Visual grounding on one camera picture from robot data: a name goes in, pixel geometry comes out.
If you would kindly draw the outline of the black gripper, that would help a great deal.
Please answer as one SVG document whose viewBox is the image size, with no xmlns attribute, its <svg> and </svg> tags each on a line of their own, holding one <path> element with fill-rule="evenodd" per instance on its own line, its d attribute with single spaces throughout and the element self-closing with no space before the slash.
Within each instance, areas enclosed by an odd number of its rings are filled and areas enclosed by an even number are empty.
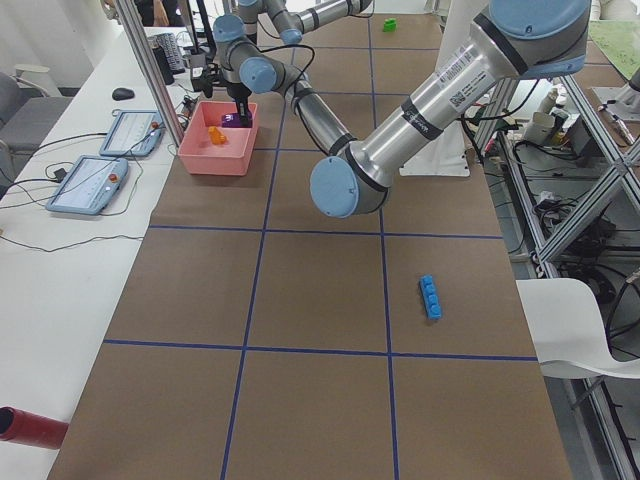
<svg viewBox="0 0 640 480">
<path fill-rule="evenodd" d="M 227 94 L 235 101 L 239 125 L 241 127 L 251 127 L 252 114 L 248 99 L 252 95 L 252 91 L 243 83 L 236 82 L 228 82 L 226 90 Z"/>
</svg>

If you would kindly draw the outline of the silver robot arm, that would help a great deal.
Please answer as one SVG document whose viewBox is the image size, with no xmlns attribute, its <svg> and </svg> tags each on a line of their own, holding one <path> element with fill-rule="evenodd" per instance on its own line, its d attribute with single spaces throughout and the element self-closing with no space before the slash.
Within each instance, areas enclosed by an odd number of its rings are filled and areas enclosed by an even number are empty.
<svg viewBox="0 0 640 480">
<path fill-rule="evenodd" d="M 236 104 L 242 127 L 252 125 L 249 97 L 274 92 L 288 102 L 317 148 L 328 156 L 342 154 L 355 140 L 340 119 L 311 86 L 307 66 L 284 63 L 257 46 L 257 23 L 265 14 L 275 27 L 282 48 L 311 50 L 303 35 L 367 10 L 369 1 L 323 1 L 301 12 L 291 12 L 284 1 L 240 1 L 235 14 L 213 23 L 213 39 L 221 83 Z"/>
<path fill-rule="evenodd" d="M 549 79 L 584 66 L 588 1 L 491 1 L 468 38 L 366 139 L 312 170 L 310 194 L 325 215 L 380 209 L 398 169 L 497 82 Z"/>
</svg>

